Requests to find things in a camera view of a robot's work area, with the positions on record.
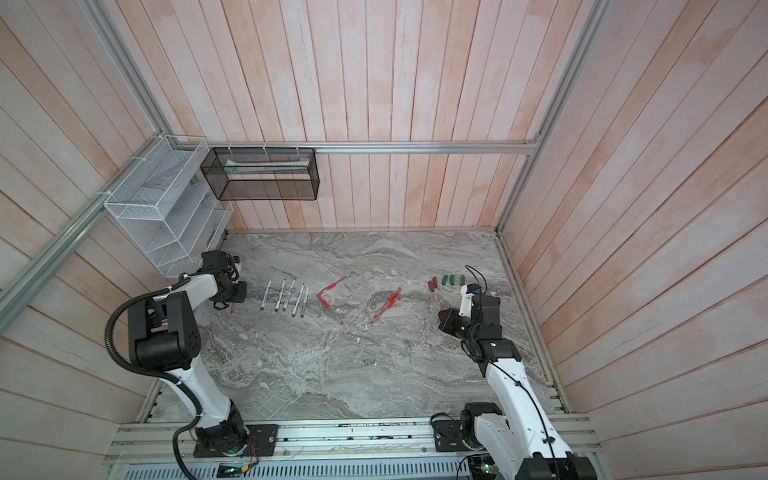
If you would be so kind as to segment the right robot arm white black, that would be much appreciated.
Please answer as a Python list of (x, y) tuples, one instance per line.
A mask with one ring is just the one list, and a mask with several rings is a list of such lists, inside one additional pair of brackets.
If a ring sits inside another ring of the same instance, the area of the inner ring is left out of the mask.
[(516, 345), (502, 336), (500, 299), (465, 285), (460, 307), (441, 310), (438, 319), (498, 398), (465, 405), (466, 446), (485, 450), (503, 479), (595, 479), (590, 460), (576, 455), (545, 415)]

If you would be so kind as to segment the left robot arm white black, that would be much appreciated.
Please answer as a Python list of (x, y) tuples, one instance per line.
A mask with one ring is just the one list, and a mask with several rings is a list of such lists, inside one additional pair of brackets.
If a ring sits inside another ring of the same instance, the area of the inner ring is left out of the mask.
[(127, 309), (130, 363), (171, 375), (166, 385), (198, 422), (200, 448), (225, 456), (241, 454), (248, 430), (234, 402), (215, 384), (202, 360), (202, 336), (195, 310), (210, 301), (223, 310), (242, 303), (247, 283), (240, 279), (240, 258), (221, 250), (202, 254), (202, 266), (181, 274), (179, 282)]

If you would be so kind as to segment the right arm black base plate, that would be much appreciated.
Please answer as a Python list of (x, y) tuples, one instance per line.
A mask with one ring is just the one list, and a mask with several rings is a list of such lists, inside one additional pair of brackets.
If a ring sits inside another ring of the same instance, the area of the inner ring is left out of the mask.
[(430, 421), (434, 447), (437, 452), (468, 452), (460, 420), (438, 417)]

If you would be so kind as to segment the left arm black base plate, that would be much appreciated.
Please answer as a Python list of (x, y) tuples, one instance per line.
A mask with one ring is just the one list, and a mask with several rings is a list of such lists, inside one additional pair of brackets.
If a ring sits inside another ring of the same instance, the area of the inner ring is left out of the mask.
[(270, 457), (275, 451), (278, 429), (277, 424), (196, 428), (193, 457)]

